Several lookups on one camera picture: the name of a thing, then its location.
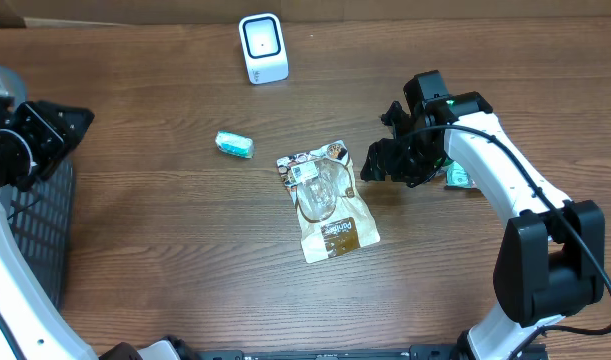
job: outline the white device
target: white device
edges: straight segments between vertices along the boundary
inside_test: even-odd
[[[289,74],[281,23],[274,14],[243,18],[238,24],[247,74],[252,84],[283,80]]]

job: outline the teal object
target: teal object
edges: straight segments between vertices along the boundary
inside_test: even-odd
[[[453,162],[447,169],[445,180],[447,182],[447,186],[460,187],[464,189],[475,188],[474,181],[472,181],[467,171],[465,171],[465,169],[463,169],[463,167],[457,162]]]
[[[216,146],[226,154],[251,159],[254,156],[254,141],[227,131],[216,134]]]

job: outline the black basket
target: black basket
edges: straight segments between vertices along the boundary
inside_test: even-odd
[[[57,309],[65,285],[74,189],[69,160],[63,161],[49,181],[36,183],[28,192],[10,186],[0,189],[7,216],[42,196],[38,203],[9,219],[9,225],[21,254]]]

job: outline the wood grain surface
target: wood grain surface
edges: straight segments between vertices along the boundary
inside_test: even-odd
[[[103,352],[166,334],[196,349],[453,342],[495,301],[503,229],[443,180],[358,183],[381,242],[305,263],[278,157],[336,139],[358,172],[377,117],[417,73],[479,91],[557,187],[607,219],[611,275],[611,18],[284,24],[286,81],[248,83],[236,25],[0,31],[0,64],[33,99],[96,120],[78,170],[62,314]],[[257,153],[220,153],[217,130]],[[610,301],[564,321],[598,328]],[[611,359],[611,335],[552,333],[553,359]]]

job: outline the snack package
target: snack package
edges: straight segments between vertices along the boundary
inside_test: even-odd
[[[374,218],[356,191],[352,165],[342,141],[276,161],[296,207],[308,263],[380,241]]]
[[[216,133],[216,146],[226,154],[251,159],[254,156],[254,141],[227,131]]]

